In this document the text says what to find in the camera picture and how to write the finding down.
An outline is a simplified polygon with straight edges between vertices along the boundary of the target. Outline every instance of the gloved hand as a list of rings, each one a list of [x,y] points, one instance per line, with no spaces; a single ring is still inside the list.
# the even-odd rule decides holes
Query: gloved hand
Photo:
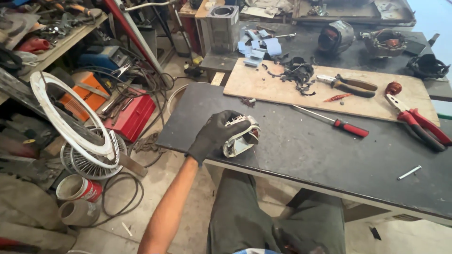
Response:
[[[225,127],[226,122],[237,116],[243,116],[243,114],[234,110],[225,110],[213,114],[196,135],[196,139],[188,149],[187,154],[191,155],[201,165],[209,152],[221,147],[230,137],[250,127],[251,123],[248,120]]]

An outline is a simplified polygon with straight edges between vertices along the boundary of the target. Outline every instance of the black cable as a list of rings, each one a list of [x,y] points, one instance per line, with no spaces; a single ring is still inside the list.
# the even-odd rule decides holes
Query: black cable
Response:
[[[125,205],[123,209],[119,210],[119,211],[118,211],[117,213],[115,213],[115,214],[109,214],[109,213],[107,212],[107,210],[105,209],[105,194],[106,194],[107,191],[108,191],[109,189],[111,189],[111,187],[113,187],[115,184],[117,184],[117,183],[119,183],[119,182],[121,182],[121,181],[123,181],[123,180],[126,180],[126,179],[132,179],[132,180],[135,182],[135,193],[133,194],[133,197],[131,198],[131,200],[129,201],[129,203],[127,203],[127,205]],[[138,202],[135,204],[135,206],[133,206],[133,207],[131,207],[130,209],[128,209],[127,211],[125,211],[125,210],[133,203],[133,201],[134,201],[135,198],[137,197],[137,195],[138,195],[138,186],[139,186],[140,189],[141,189],[141,196],[140,196],[140,199],[139,199]],[[128,213],[132,212],[135,208],[138,207],[138,205],[140,205],[141,201],[143,200],[143,197],[144,197],[144,187],[143,187],[143,184],[140,182],[140,180],[138,180],[138,179],[137,179],[134,175],[132,175],[131,173],[129,173],[129,172],[119,172],[119,173],[117,173],[115,176],[113,176],[112,178],[109,178],[109,179],[107,180],[107,182],[105,183],[105,186],[104,186],[104,190],[102,191],[102,194],[101,194],[101,195],[102,195],[102,204],[101,204],[101,208],[102,208],[102,211],[108,216],[108,218],[105,219],[104,221],[98,222],[98,223],[96,223],[96,224],[93,224],[93,225],[90,225],[90,226],[86,226],[85,228],[94,228],[94,227],[97,227],[97,226],[99,226],[99,225],[102,225],[102,224],[105,224],[105,223],[109,222],[109,221],[112,220],[113,218],[116,218],[116,217],[118,217],[118,216],[121,216],[121,215],[128,214]]]

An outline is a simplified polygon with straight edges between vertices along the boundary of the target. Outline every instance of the dark pants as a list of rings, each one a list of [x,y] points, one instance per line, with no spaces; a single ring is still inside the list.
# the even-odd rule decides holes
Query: dark pants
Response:
[[[304,201],[288,219],[275,220],[257,203],[256,181],[242,172],[225,169],[213,204],[207,236],[208,254],[232,254],[247,248],[287,253],[287,239],[301,252],[321,246],[331,254],[345,253],[344,215],[340,198],[302,189]]]

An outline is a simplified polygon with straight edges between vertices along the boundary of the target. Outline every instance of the metal pin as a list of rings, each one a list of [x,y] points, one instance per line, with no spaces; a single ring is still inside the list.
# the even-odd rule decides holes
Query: metal pin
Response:
[[[400,181],[400,180],[402,180],[403,178],[405,178],[407,175],[409,175],[409,174],[411,174],[411,173],[414,173],[414,172],[418,171],[418,170],[421,169],[421,168],[422,168],[421,166],[417,166],[417,167],[415,167],[414,169],[412,169],[412,170],[408,171],[407,173],[405,173],[404,175],[398,177],[397,180]]]

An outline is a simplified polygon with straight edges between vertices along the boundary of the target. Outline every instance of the metal block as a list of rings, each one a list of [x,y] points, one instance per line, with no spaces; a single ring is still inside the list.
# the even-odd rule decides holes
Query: metal block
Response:
[[[212,52],[224,54],[237,50],[240,41],[239,7],[212,7],[206,15]]]

